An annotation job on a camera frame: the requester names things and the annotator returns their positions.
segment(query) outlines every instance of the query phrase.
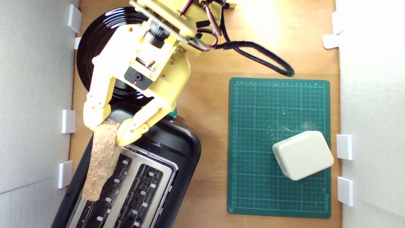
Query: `wooden surface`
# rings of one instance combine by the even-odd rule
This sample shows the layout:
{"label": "wooden surface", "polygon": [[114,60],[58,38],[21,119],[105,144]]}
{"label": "wooden surface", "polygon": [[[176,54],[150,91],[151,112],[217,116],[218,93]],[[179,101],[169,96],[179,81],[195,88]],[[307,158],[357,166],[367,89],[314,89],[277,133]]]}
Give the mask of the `wooden surface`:
{"label": "wooden surface", "polygon": [[[128,6],[126,0],[81,0],[82,32],[99,15]],[[325,50],[322,36],[332,32],[333,0],[239,0],[225,14],[233,40],[253,40],[287,60],[295,78],[330,81],[332,153],[332,217],[303,219],[230,215],[226,212],[226,168],[228,135],[228,83],[231,77],[282,78],[233,50],[217,50],[196,58],[190,56],[192,74],[178,101],[181,119],[197,134],[202,154],[177,215],[175,228],[341,228],[342,205],[337,201],[335,135],[340,131],[338,51]],[[75,71],[73,109],[77,131],[72,134],[70,159],[77,167],[91,136],[82,121],[87,91]]]}

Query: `white wall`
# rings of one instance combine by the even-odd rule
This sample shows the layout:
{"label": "white wall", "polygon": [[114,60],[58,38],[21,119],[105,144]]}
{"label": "white wall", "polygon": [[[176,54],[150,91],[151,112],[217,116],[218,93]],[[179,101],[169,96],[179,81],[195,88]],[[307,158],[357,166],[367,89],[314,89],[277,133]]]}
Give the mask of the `white wall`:
{"label": "white wall", "polygon": [[405,2],[336,0],[341,45],[341,132],[353,135],[354,207],[344,228],[405,227]]}
{"label": "white wall", "polygon": [[69,4],[79,0],[0,0],[0,227],[49,227],[65,189],[58,164],[70,135],[75,33]]}

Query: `green cutting mat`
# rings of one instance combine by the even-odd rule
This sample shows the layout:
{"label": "green cutting mat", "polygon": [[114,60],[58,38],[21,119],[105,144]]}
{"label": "green cutting mat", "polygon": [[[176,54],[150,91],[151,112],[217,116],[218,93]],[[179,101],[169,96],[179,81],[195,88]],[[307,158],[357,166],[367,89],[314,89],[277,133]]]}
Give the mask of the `green cutting mat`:
{"label": "green cutting mat", "polygon": [[292,181],[271,150],[308,130],[330,147],[329,82],[234,77],[229,87],[228,212],[330,218],[330,168]]}

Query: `white bracket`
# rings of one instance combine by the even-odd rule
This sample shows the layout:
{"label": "white bracket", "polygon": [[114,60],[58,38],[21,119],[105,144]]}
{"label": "white bracket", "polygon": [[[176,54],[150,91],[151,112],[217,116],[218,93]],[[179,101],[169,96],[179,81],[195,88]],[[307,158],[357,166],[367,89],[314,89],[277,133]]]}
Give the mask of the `white bracket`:
{"label": "white bracket", "polygon": [[80,33],[81,29],[81,12],[75,5],[70,4],[69,6],[69,19],[68,26],[73,29],[76,33]]}
{"label": "white bracket", "polygon": [[353,147],[351,135],[336,135],[337,157],[353,160]]}
{"label": "white bracket", "polygon": [[72,180],[73,161],[59,163],[58,188],[67,186]]}
{"label": "white bracket", "polygon": [[337,200],[348,205],[353,206],[353,181],[337,177]]}
{"label": "white bracket", "polygon": [[62,133],[75,133],[76,132],[76,111],[66,110],[62,111]]}
{"label": "white bracket", "polygon": [[336,10],[332,13],[332,28],[333,34],[326,34],[322,40],[326,49],[338,47],[340,45],[339,34],[345,29],[344,13]]}
{"label": "white bracket", "polygon": [[77,50],[77,49],[79,48],[80,40],[81,40],[81,37],[76,37],[76,40],[75,40],[75,50]]}

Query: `wire bundle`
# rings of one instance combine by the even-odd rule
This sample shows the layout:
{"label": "wire bundle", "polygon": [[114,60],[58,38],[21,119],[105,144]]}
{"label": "wire bundle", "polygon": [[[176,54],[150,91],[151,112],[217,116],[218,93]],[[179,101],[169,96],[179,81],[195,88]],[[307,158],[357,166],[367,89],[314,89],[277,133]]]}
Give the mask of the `wire bundle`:
{"label": "wire bundle", "polygon": [[[193,2],[193,0],[187,0],[187,2],[185,3],[184,7],[182,8],[182,10],[180,12],[180,15],[183,15],[187,11],[187,9],[190,7],[192,2]],[[220,26],[218,26],[210,8],[209,8],[209,4],[212,2],[217,2],[222,5]],[[254,42],[251,42],[251,41],[231,41],[230,40],[228,33],[226,31],[226,28],[225,28],[225,20],[224,20],[224,10],[229,8],[229,3],[226,3],[225,1],[222,1],[222,0],[208,0],[208,1],[202,1],[200,6],[201,6],[201,8],[205,9],[205,11],[207,12],[208,20],[210,21],[213,29],[211,30],[211,29],[207,29],[207,28],[199,28],[197,30],[197,32],[210,34],[215,37],[215,40],[212,44],[205,44],[197,37],[194,37],[192,40],[189,41],[189,45],[191,45],[192,47],[194,47],[200,51],[203,51],[203,52],[214,50],[214,49],[234,49],[239,54],[241,54],[253,61],[256,61],[270,69],[273,69],[274,71],[276,71],[282,75],[285,75],[288,77],[294,76],[293,68],[286,61],[284,61],[283,59],[281,59],[280,57],[278,57],[276,54],[272,53],[265,47],[263,47],[259,44],[256,44]],[[222,34],[224,35],[226,42],[222,43],[222,44],[218,44],[218,39]],[[274,60],[276,63],[280,64],[284,69],[281,69],[280,67],[275,66],[274,64],[271,64],[268,61],[265,61],[257,56],[254,56],[252,54],[249,54],[249,53],[241,50],[241,47],[251,47],[251,48],[256,49],[260,53],[264,54],[265,56]]]}

